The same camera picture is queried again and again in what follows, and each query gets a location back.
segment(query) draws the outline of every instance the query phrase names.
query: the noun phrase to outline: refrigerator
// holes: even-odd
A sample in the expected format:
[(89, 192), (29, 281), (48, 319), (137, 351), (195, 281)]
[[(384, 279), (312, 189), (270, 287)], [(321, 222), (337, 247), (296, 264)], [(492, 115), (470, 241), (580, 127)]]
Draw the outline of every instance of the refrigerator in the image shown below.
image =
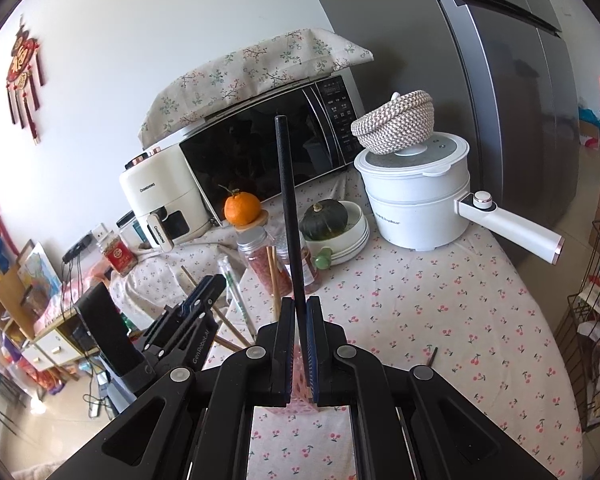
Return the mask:
[[(576, 191), (578, 104), (549, 0), (320, 0), (375, 61), (352, 67), (366, 111), (433, 97), (435, 129), (470, 145), (472, 190), (547, 227)], [(514, 260), (522, 255), (503, 242)]]

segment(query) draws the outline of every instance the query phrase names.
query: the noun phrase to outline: white plate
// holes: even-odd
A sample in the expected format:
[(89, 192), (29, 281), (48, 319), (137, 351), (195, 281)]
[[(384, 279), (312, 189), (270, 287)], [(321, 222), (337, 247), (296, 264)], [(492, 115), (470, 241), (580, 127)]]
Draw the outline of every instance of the white plate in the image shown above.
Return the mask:
[(365, 248), (366, 243), (368, 241), (369, 241), (369, 231), (367, 230), (365, 237), (362, 238), (361, 243), (357, 248), (355, 248), (348, 254), (344, 254), (344, 256), (340, 256), (340, 257), (331, 259), (331, 267), (333, 267), (335, 265), (343, 264), (344, 262), (348, 262), (349, 260), (352, 260), (353, 258), (358, 256), (362, 252), (362, 249)]
[(368, 238), (368, 236), (369, 236), (369, 224), (366, 223), (366, 220), (365, 220), (365, 229), (364, 229), (364, 231), (362, 233), (362, 236), (358, 240), (356, 240), (355, 243), (351, 244), (346, 249), (344, 249), (342, 251), (339, 251), (337, 253), (333, 253), (331, 255), (331, 258), (332, 259), (333, 258), (339, 258), (341, 256), (345, 256), (346, 254), (349, 254), (351, 251), (355, 251), (358, 247), (360, 247), (361, 244), (364, 243), (365, 239)]

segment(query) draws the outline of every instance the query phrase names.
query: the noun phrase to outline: cherry print tablecloth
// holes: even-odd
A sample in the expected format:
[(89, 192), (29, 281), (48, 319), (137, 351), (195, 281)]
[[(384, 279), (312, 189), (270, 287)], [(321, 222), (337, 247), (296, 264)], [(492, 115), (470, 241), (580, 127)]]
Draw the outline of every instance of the cherry print tablecloth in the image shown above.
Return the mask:
[[(551, 331), (509, 259), (484, 228), (427, 253), (389, 244), (372, 216), (369, 243), (336, 266), (318, 292), (326, 319), (352, 344), (398, 368), (433, 367), (558, 478), (582, 476), (582, 435), (573, 393)], [(255, 275), (240, 283), (256, 325), (272, 305)], [(246, 332), (242, 317), (230, 320)], [(221, 329), (221, 335), (232, 334)], [(214, 347), (207, 366), (229, 352)], [(352, 480), (348, 408), (272, 414), (256, 408), (250, 480)]]

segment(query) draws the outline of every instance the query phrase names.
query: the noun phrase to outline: pot handle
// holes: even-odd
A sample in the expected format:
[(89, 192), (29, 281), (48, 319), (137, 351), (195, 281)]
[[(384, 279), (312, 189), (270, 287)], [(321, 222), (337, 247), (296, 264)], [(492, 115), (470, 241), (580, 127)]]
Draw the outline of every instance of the pot handle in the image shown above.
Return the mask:
[(550, 264), (558, 262), (564, 244), (562, 236), (497, 207), (489, 193), (478, 191), (475, 195), (468, 193), (462, 200), (456, 200), (456, 213), (511, 240)]
[(445, 173), (451, 171), (451, 164), (447, 164), (446, 166), (442, 166), (438, 168), (436, 171), (425, 171), (423, 172), (423, 176), (442, 176)]

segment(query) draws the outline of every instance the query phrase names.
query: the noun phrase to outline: chinese knot decoration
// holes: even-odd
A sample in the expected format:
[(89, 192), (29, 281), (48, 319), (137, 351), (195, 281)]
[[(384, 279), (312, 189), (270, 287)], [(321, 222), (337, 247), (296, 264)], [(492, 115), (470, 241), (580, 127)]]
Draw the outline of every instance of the chinese knot decoration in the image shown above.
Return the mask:
[(40, 54), (38, 49), (40, 44), (35, 38), (29, 37), (29, 31), (24, 30), (24, 24), (20, 20), (20, 29), (16, 34), (16, 41), (11, 49), (11, 64), (7, 72), (7, 98), (9, 100), (9, 111), (11, 113), (11, 122), (16, 124), (16, 119), (20, 123), (20, 127), (24, 128), (27, 124), (31, 130), (33, 142), (40, 142), (36, 124), (31, 118), (30, 102), (33, 104), (33, 109), (40, 108), (38, 93), (36, 91), (36, 83), (33, 78), (32, 64), (35, 60), (36, 72), (38, 73), (38, 83), (42, 86), (45, 79), (40, 65)]

